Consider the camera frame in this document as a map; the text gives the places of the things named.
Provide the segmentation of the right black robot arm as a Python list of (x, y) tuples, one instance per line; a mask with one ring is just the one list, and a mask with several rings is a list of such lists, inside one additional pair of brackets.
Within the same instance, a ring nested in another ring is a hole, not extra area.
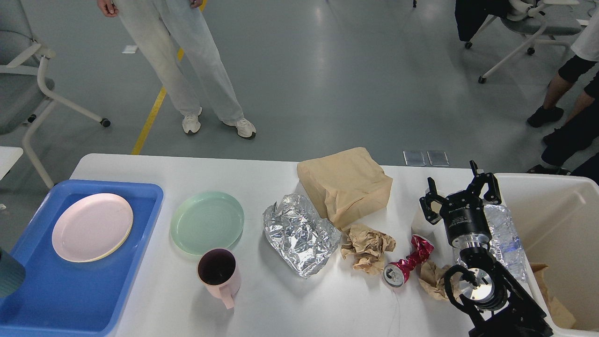
[(471, 318), (471, 337), (549, 337), (546, 312), (490, 253), (492, 234), (483, 207), (501, 203), (498, 181), (474, 161), (470, 166), (474, 177), (465, 190), (443, 197), (428, 178), (429, 190), (420, 199), (426, 220), (443, 220), (449, 245), (460, 251), (462, 264), (444, 275), (447, 297)]

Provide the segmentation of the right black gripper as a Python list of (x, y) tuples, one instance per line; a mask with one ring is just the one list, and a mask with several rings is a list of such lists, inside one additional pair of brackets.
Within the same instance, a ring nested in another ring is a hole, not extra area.
[[(428, 190), (419, 199), (425, 219), (436, 225), (441, 218), (446, 228), (448, 243), (454, 248), (488, 246), (492, 235), (484, 213), (483, 205), (502, 203), (498, 181), (493, 173), (479, 169), (474, 160), (470, 160), (473, 179), (466, 192), (457, 192), (446, 197), (437, 192), (436, 182), (427, 178)], [(441, 206), (434, 211), (432, 203)]]

